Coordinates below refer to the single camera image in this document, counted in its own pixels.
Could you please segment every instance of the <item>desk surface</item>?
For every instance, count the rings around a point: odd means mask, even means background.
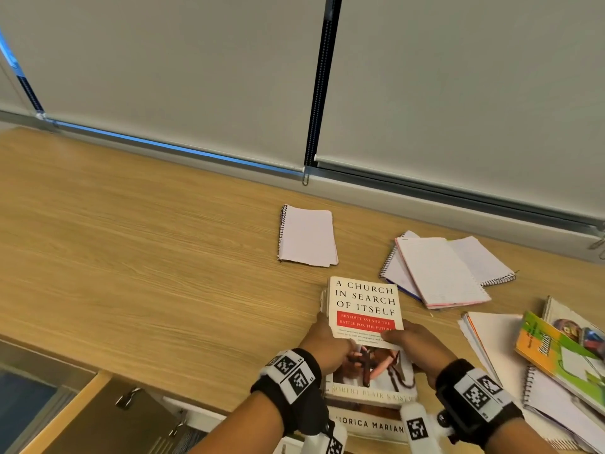
[[[268,357],[298,344],[328,276],[376,281],[407,229],[466,235],[29,129],[0,134],[0,190],[0,335],[222,411]],[[337,267],[277,261],[284,203],[332,211]],[[481,242],[518,279],[488,288],[493,300],[474,309],[539,310],[553,295],[605,325],[605,268]],[[400,299],[409,320],[478,364],[461,309],[432,317]],[[348,449],[402,452],[358,439]]]

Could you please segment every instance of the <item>spiral notebook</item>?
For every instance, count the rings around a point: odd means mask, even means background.
[[[514,350],[521,319],[521,315],[468,312],[458,322],[481,364],[519,407],[526,389],[527,370],[527,361]],[[579,449],[573,436],[550,418],[527,409],[522,411],[527,423],[552,447]]]
[[[395,242],[428,309],[491,299],[443,237],[397,237]]]
[[[414,238],[420,236],[409,230],[400,237]],[[511,282],[517,278],[514,271],[496,258],[475,237],[469,236],[464,239],[451,240],[449,244],[460,259],[464,261],[481,286],[487,287]],[[378,277],[396,284],[401,291],[421,301],[420,292],[405,264],[404,258],[397,251],[397,245],[393,246],[393,250],[382,266]]]
[[[567,322],[567,328],[577,325],[579,332],[584,333],[589,329],[594,333],[593,337],[601,335],[605,338],[605,334],[592,323],[552,297],[548,297],[542,318],[551,325],[559,325],[560,328],[565,328]],[[575,400],[576,397],[542,371],[534,366],[528,367],[523,397],[525,407],[556,420],[596,452],[605,454],[605,430],[601,421],[602,416],[593,415],[590,408],[583,407],[582,402]]]
[[[332,212],[284,205],[279,216],[277,258],[310,266],[337,265]]]

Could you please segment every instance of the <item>forearm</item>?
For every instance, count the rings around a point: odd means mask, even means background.
[[[284,433],[276,406],[254,392],[221,422],[190,454],[271,454]]]
[[[500,427],[485,446],[486,454],[556,454],[523,419],[511,419]]]

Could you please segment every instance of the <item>black wrist strap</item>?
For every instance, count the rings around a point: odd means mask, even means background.
[[[277,354],[262,370],[250,389],[262,392],[276,406],[284,423],[284,436],[299,430],[317,435],[329,420],[320,391],[321,369],[303,349]]]
[[[437,398],[445,407],[458,439],[484,448],[504,423],[523,413],[484,371],[464,359],[447,366],[435,382]]]

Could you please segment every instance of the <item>person's right hand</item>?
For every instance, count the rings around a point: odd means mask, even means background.
[[[401,346],[408,359],[427,374],[428,385],[434,389],[439,373],[458,358],[426,327],[403,322],[403,330],[383,331],[382,339]]]

